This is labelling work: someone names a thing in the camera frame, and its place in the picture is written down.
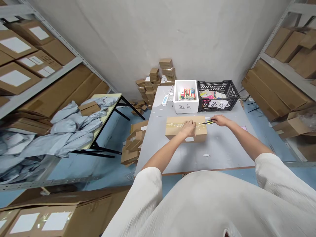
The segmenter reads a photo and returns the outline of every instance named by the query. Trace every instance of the sticker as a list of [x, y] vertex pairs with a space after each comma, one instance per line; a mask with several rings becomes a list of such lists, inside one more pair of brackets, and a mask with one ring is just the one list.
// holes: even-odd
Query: sticker
[[42, 231], [45, 230], [63, 230], [65, 224], [69, 219], [69, 215], [72, 212], [54, 212], [50, 214], [45, 225], [43, 226]]
[[34, 226], [38, 215], [39, 213], [21, 215], [13, 226], [10, 234], [30, 231]]
[[3, 81], [11, 86], [18, 87], [24, 82], [30, 80], [30, 77], [24, 75], [23, 73], [14, 70], [0, 77], [0, 81]]
[[193, 137], [188, 137], [185, 139], [186, 142], [194, 142], [194, 138]]
[[36, 57], [36, 56], [29, 57], [29, 59], [30, 59], [32, 62], [36, 63], [37, 65], [41, 65], [41, 64], [44, 63], [42, 60], [40, 60], [40, 59], [39, 59], [38, 57]]
[[29, 60], [28, 58], [22, 58], [22, 59], [19, 60], [19, 62], [25, 64], [25, 65], [28, 66], [28, 67], [33, 67], [33, 66], [36, 65], [34, 62], [32, 62], [31, 60]]
[[17, 37], [0, 40], [0, 44], [6, 46], [7, 48], [11, 49], [16, 53], [22, 53], [26, 50], [31, 49], [30, 46], [28, 46], [26, 43], [24, 43]]
[[41, 69], [37, 71], [39, 74], [41, 74], [43, 77], [48, 77], [50, 75], [49, 72], [45, 71], [44, 69]]
[[29, 30], [40, 40], [43, 40], [49, 37], [49, 35], [40, 26], [29, 28]]

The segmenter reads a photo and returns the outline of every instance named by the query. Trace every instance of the hand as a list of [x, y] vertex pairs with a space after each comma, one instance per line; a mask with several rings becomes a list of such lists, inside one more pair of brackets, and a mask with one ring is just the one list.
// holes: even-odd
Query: hand
[[186, 121], [178, 134], [181, 135], [183, 139], [186, 139], [187, 137], [196, 137], [194, 134], [195, 125], [196, 123], [192, 120]]
[[228, 126], [229, 124], [234, 123], [234, 121], [226, 118], [224, 115], [215, 115], [211, 118], [213, 120], [214, 123], [216, 123], [217, 125], [224, 127], [224, 126]]

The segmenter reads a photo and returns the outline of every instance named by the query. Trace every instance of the white wall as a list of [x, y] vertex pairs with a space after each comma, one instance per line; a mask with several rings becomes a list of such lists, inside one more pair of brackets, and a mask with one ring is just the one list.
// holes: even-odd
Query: white wall
[[129, 99], [171, 57], [178, 79], [241, 80], [290, 0], [31, 0]]

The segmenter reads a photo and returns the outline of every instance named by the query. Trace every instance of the white shirt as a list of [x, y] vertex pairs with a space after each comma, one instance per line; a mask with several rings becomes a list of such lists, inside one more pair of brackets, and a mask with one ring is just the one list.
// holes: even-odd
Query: white shirt
[[260, 187], [216, 171], [186, 175], [162, 199], [161, 173], [142, 170], [102, 237], [316, 236], [316, 191], [275, 155], [255, 160]]

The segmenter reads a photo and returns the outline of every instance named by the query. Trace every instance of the right hand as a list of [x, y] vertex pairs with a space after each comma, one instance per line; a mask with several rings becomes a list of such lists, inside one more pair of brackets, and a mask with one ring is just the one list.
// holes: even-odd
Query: right hand
[[229, 124], [233, 123], [232, 120], [226, 118], [224, 115], [215, 115], [211, 118], [214, 123], [221, 127], [227, 127]]

